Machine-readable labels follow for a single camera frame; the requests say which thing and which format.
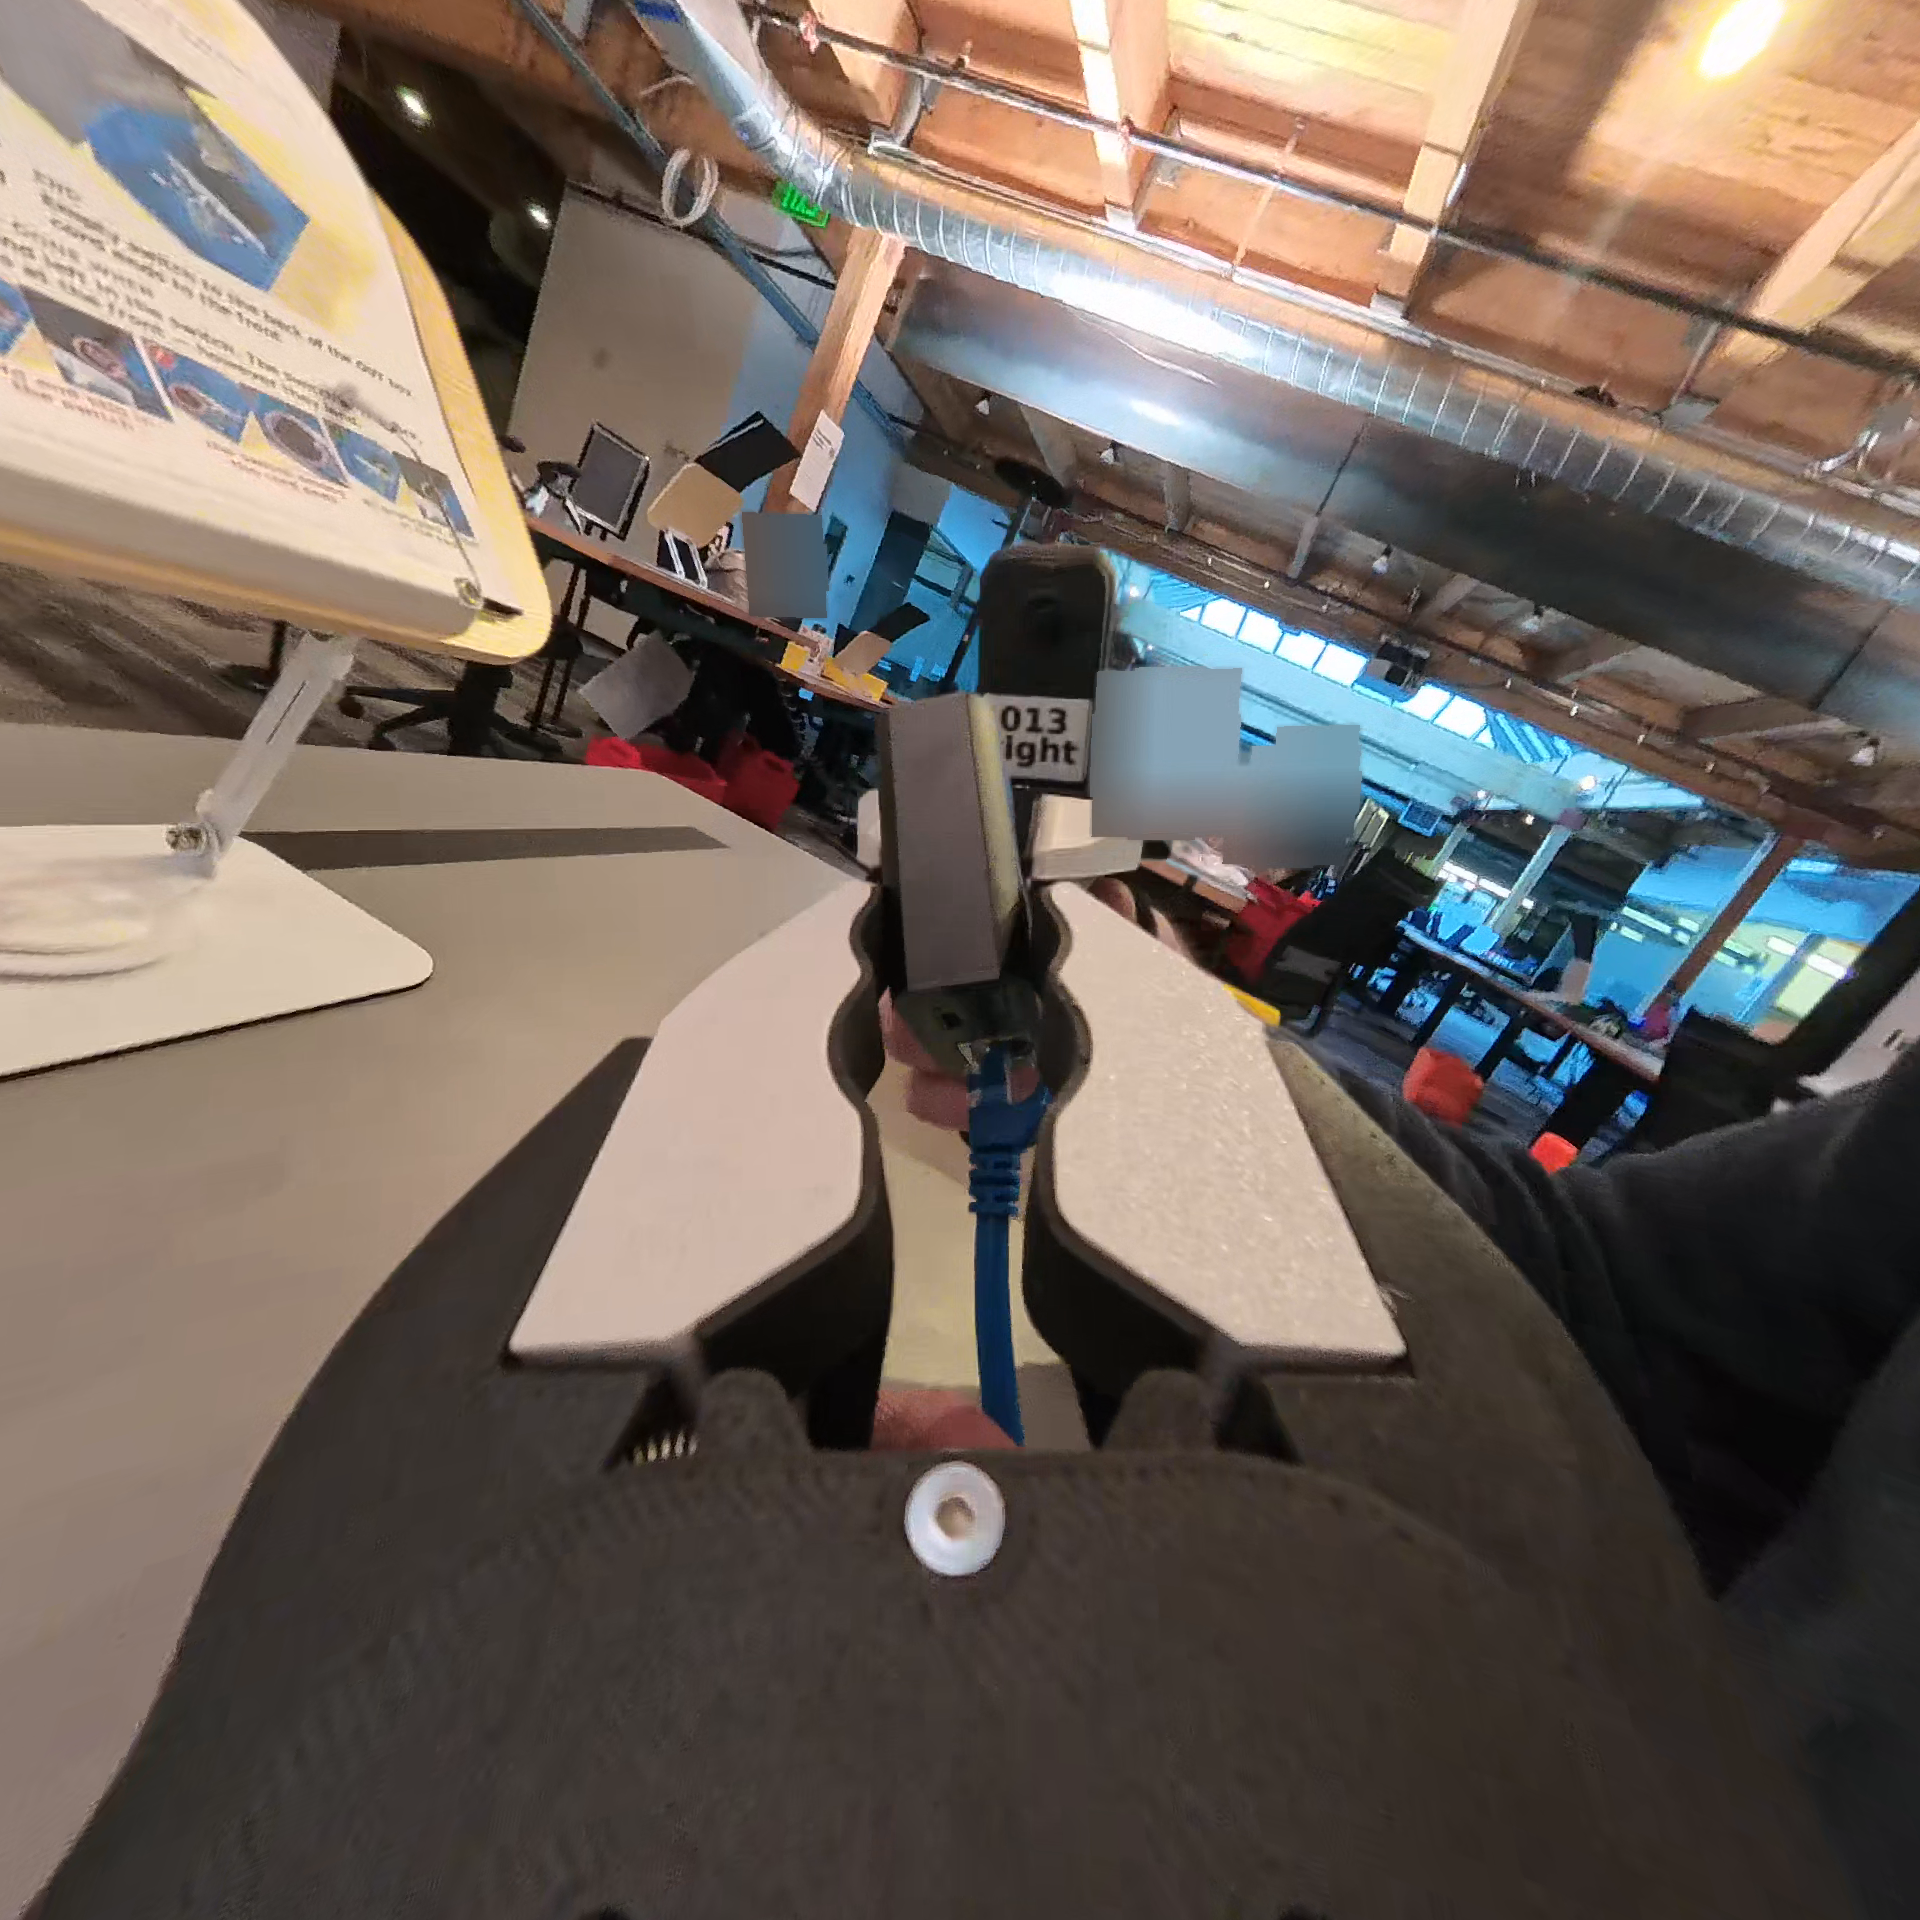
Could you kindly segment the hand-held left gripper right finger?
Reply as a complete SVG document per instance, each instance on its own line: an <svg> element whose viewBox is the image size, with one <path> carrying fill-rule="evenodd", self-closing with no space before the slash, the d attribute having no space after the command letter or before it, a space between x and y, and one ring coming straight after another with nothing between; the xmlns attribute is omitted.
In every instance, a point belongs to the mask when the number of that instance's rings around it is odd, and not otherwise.
<svg viewBox="0 0 1920 1920"><path fill-rule="evenodd" d="M1151 1371L1231 1431L1262 1380L1412 1384L1276 1050L1225 983L1077 883L1031 897L1042 1078L1020 1305L1106 1437Z"/></svg>

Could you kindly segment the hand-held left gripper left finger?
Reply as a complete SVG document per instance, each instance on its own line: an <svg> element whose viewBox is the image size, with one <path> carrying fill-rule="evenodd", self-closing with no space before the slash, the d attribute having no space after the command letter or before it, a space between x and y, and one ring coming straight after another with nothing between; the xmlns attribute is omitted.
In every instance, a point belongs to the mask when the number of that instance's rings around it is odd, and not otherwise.
<svg viewBox="0 0 1920 1920"><path fill-rule="evenodd" d="M507 1353L634 1363L684 1404L762 1371L816 1442L867 1442L895 1302L871 1091L882 892L839 883L649 1040Z"/></svg>

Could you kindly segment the black ethernet splitter box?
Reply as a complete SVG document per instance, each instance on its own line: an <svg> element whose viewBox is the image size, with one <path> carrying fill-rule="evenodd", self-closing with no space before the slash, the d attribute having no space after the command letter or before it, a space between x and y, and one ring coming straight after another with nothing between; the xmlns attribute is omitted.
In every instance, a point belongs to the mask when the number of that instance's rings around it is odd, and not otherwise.
<svg viewBox="0 0 1920 1920"><path fill-rule="evenodd" d="M1016 800L993 707L973 693L897 707L882 725L879 976L934 1071L1031 1055L1037 959Z"/></svg>

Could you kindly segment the person's right forearm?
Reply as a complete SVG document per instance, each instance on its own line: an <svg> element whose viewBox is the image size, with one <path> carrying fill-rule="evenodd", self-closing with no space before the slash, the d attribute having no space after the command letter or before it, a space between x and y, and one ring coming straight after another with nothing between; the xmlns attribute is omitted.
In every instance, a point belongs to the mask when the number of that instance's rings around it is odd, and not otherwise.
<svg viewBox="0 0 1920 1920"><path fill-rule="evenodd" d="M1915 1055L1771 1116L1544 1174L1315 1050L1273 1051L1326 1068L1534 1287L1709 1589L1786 1535L1844 1437L1915 1480ZM1866 1437L1874 1389L1904 1437Z"/></svg>

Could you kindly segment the person's right hand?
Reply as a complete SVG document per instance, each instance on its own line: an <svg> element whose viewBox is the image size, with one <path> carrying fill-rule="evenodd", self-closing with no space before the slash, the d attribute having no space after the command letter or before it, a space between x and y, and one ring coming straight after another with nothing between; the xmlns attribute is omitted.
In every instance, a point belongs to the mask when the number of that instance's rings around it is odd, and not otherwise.
<svg viewBox="0 0 1920 1920"><path fill-rule="evenodd" d="M1117 910L1119 919L1148 932L1163 947L1174 949L1187 965L1195 959L1195 941L1200 935L1222 932L1217 910L1208 905L1200 908L1179 908L1165 888L1151 892L1136 878L1089 878L1085 883L1099 905ZM965 1105L965 1078L952 1078L921 1040L907 1030L888 996L879 1004L882 1041L888 1063L903 1071L903 1112L937 1129L962 1137L970 1127L970 1105Z"/></svg>

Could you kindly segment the red plastic bin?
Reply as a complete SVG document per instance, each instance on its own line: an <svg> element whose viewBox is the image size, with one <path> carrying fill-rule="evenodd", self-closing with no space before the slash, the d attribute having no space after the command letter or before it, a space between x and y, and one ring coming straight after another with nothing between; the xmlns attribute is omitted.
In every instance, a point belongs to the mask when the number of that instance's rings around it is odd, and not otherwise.
<svg viewBox="0 0 1920 1920"><path fill-rule="evenodd" d="M722 802L767 829L780 834L798 795L798 773L791 759L759 749L749 732L732 732L714 759Z"/></svg>
<svg viewBox="0 0 1920 1920"><path fill-rule="evenodd" d="M709 759L684 754L660 743L604 735L587 743L585 764L604 772L642 772L649 776L673 782L676 787L709 802L728 802L728 776Z"/></svg>

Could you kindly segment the hanging paper sheet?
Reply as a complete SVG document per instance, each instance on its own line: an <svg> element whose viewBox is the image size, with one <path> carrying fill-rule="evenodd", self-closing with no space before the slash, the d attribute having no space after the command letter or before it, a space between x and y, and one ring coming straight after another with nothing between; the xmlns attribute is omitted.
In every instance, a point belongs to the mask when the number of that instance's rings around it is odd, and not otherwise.
<svg viewBox="0 0 1920 1920"><path fill-rule="evenodd" d="M687 660L667 638L645 635L594 674L581 687L581 699L600 727L634 743L682 708L691 682L694 671Z"/></svg>

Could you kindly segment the black high-back chair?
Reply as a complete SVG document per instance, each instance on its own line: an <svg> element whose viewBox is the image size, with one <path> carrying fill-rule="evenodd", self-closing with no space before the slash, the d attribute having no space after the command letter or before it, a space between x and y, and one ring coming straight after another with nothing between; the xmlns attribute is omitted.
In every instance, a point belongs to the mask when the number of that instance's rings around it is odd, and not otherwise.
<svg viewBox="0 0 1920 1920"><path fill-rule="evenodd" d="M1252 996L1315 1031L1354 969L1384 965L1407 910L1432 894L1424 869L1376 854L1270 947Z"/></svg>

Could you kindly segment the long wooden desk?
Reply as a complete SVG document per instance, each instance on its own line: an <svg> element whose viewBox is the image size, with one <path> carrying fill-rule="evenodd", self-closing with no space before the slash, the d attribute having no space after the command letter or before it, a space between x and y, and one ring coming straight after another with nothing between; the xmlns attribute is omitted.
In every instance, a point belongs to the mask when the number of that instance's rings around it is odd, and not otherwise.
<svg viewBox="0 0 1920 1920"><path fill-rule="evenodd" d="M568 568L559 607L547 622L546 648L535 663L542 666L528 727L535 735L579 735L560 720L564 699L575 682L575 671L587 650L585 614L594 598L610 607L630 611L638 625L662 638L691 638L722 648L735 658L749 660L759 674L780 677L783 626L755 622L745 607L684 582L682 575L662 571L660 565L630 560L604 538L587 538L542 515L524 515L535 560L542 565Z"/></svg>

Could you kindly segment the cluttered wooden desk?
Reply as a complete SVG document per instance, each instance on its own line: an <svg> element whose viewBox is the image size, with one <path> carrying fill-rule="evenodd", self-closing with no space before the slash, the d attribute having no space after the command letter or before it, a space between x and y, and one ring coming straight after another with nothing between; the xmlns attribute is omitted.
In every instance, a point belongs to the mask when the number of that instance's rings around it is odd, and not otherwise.
<svg viewBox="0 0 1920 1920"><path fill-rule="evenodd" d="M1536 1132L1554 1132L1582 1145L1597 1137L1633 1095L1651 1095L1662 1080L1664 1057L1628 1040L1598 1031L1597 1020L1572 1015L1559 1000L1542 996L1491 965L1467 956L1407 920L1398 929L1391 956L1391 983L1376 1000L1384 1015L1400 1015L1405 1000L1424 976L1435 976L1432 1004L1428 1020L1412 1030L1409 1044L1428 1051L1435 1031L1453 1015L1462 996L1474 996L1495 1005L1495 1040L1486 1041L1473 1071L1491 1085L1503 1063L1515 1057L1523 1031L1542 1031L1557 1041L1554 1063L1579 1055L1582 1068L1557 1091L1557 1101L1544 1112Z"/></svg>

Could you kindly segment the black monitor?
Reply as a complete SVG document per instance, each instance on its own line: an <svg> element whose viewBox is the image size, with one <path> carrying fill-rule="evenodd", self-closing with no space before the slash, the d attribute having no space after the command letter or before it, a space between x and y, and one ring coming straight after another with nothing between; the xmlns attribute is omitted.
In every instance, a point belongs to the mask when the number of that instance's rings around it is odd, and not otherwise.
<svg viewBox="0 0 1920 1920"><path fill-rule="evenodd" d="M568 509L575 524L607 541L626 541L649 484L649 455L604 422L587 428Z"/></svg>

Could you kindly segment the white document stand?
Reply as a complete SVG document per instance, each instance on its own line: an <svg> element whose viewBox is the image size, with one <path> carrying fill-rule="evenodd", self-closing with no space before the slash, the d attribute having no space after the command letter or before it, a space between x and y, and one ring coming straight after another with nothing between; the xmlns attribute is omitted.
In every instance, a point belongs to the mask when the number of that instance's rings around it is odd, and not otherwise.
<svg viewBox="0 0 1920 1920"><path fill-rule="evenodd" d="M174 823L3 829L3 1075L91 1063L202 1031L413 991L432 956L298 865L245 840L249 819L345 682L363 640L479 666L528 660L547 596L518 494L493 434L459 330L419 246L374 201L419 319L454 451L473 489L482 603L454 635L271 603L103 563L63 538L3 531L3 563L133 588L290 626L280 677L227 764Z"/></svg>

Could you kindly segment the dark office chair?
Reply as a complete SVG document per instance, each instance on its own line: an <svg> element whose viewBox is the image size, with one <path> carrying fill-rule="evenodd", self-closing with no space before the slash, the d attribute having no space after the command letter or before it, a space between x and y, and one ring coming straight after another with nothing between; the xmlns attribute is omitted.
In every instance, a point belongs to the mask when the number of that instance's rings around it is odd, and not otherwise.
<svg viewBox="0 0 1920 1920"><path fill-rule="evenodd" d="M1836 1065L1849 1034L1841 1015L1812 1014L1779 1041L1729 1020L1688 1008L1668 1034L1662 1075L1628 1137L1633 1151L1664 1151L1818 1101L1812 1078Z"/></svg>

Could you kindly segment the printed instruction sheet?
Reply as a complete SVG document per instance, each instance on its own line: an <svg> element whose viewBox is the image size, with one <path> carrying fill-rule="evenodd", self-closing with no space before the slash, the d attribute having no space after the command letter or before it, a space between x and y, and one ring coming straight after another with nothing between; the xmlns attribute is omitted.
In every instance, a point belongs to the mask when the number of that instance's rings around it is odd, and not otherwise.
<svg viewBox="0 0 1920 1920"><path fill-rule="evenodd" d="M245 4L3 4L3 531L374 626L482 603L374 195Z"/></svg>

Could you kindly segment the silver ventilation duct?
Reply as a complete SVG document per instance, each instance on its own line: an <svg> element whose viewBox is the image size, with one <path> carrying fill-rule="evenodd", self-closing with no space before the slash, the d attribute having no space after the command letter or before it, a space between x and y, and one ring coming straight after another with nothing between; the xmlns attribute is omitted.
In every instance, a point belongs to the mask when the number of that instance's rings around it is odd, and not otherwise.
<svg viewBox="0 0 1920 1920"><path fill-rule="evenodd" d="M634 14L746 153L852 228L1836 588L1915 603L1915 515L1313 303L1236 303L1225 276L1182 258L1148 269L1151 253L1117 228L839 140L769 77L737 4Z"/></svg>

